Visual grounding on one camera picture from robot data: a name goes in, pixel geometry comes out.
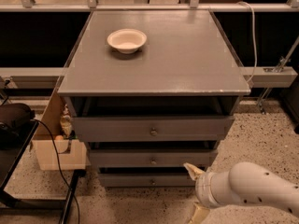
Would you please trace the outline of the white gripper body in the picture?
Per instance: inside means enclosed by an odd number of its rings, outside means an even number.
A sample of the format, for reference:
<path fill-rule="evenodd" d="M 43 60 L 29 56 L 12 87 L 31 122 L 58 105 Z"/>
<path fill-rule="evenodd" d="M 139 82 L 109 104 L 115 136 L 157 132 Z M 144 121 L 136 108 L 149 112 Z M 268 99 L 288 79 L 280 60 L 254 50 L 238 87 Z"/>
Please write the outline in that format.
<path fill-rule="evenodd" d="M 218 208 L 231 203 L 232 192 L 229 173 L 204 173 L 196 180 L 195 194 L 200 203 L 207 208 Z"/>

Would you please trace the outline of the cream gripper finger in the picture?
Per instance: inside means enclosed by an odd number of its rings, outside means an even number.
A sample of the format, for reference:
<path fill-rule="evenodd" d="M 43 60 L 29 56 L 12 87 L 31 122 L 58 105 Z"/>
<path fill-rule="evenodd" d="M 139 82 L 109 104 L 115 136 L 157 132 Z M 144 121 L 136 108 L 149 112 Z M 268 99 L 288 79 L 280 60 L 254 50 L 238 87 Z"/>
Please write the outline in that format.
<path fill-rule="evenodd" d="M 189 174 L 190 178 L 193 181 L 196 181 L 200 177 L 200 175 L 202 175 L 204 173 L 203 170 L 199 169 L 198 167 L 196 167 L 193 164 L 185 162 L 183 164 L 183 166 L 186 168 L 186 170 L 188 171 L 188 174 Z"/>
<path fill-rule="evenodd" d="M 209 215 L 210 210 L 200 203 L 193 204 L 192 216 L 188 222 L 188 224 L 202 224 L 202 222 Z"/>

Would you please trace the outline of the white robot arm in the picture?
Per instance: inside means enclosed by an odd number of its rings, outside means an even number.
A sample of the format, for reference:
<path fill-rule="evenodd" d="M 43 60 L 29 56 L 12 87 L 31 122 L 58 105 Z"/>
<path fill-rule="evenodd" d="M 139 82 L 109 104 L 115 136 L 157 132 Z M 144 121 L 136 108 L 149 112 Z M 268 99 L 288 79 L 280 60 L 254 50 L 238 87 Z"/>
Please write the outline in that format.
<path fill-rule="evenodd" d="M 226 205 L 271 206 L 299 217 L 299 187 L 252 162 L 239 162 L 229 171 L 205 172 L 184 163 L 195 182 L 198 202 L 188 224 L 202 224 L 211 209 Z"/>

